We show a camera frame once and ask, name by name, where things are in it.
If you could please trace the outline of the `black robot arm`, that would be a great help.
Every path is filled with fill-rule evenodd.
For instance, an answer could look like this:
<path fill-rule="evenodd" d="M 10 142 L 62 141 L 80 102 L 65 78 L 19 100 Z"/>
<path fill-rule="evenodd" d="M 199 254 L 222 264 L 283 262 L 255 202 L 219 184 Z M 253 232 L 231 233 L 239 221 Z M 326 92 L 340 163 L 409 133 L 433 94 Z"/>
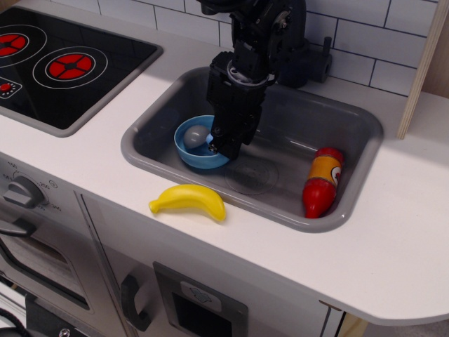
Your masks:
<path fill-rule="evenodd" d="M 202 1 L 206 15 L 228 13 L 232 52 L 211 62 L 206 99 L 214 111 L 209 148 L 235 160 L 249 145 L 262 114 L 268 86 L 288 60 L 292 16 L 304 6 L 292 1 Z"/>

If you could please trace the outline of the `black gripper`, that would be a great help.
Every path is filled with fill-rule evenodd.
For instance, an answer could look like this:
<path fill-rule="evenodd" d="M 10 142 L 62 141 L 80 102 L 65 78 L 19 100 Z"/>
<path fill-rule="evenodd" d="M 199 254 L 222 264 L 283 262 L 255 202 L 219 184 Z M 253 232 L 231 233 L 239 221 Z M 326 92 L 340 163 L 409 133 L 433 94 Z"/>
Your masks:
<path fill-rule="evenodd" d="M 214 154 L 235 160 L 242 143 L 251 143 L 271 75 L 269 58 L 255 51 L 221 52 L 214 57 L 206 96 L 215 114 L 208 146 Z"/>

